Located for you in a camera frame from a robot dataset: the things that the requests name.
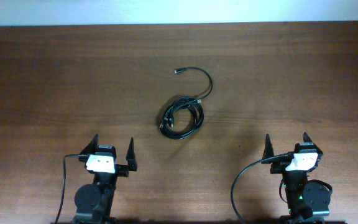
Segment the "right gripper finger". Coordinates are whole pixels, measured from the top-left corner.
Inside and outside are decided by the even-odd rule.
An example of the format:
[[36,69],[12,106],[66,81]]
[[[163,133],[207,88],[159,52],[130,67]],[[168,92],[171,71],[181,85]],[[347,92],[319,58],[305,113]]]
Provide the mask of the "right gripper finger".
[[313,141],[311,140],[311,138],[306,132],[303,133],[303,142],[308,144],[313,144]]
[[264,153],[262,155],[262,159],[268,159],[274,156],[273,146],[272,142],[270,140],[269,134],[266,134],[265,136],[265,148]]

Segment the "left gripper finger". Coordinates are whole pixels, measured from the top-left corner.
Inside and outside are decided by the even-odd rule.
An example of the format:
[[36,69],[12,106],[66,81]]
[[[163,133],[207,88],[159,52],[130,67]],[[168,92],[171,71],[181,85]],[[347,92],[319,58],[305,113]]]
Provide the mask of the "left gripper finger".
[[135,156],[135,150],[134,150],[134,138],[131,137],[129,148],[127,150],[126,154],[126,161],[129,171],[136,172],[137,171],[137,161]]
[[91,142],[80,152],[80,155],[94,154],[98,148],[99,135],[95,134]]

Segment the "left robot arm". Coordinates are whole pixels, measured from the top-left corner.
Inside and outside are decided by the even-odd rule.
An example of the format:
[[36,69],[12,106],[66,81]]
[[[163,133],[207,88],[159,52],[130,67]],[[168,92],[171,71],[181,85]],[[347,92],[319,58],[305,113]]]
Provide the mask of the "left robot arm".
[[137,171],[134,140],[131,139],[126,154],[127,163],[116,163],[116,149],[110,145],[100,145],[99,136],[80,152],[79,161],[85,169],[94,175],[93,182],[80,187],[74,198],[76,212],[72,219],[74,224],[114,223],[110,216],[116,190],[117,179],[128,177]]

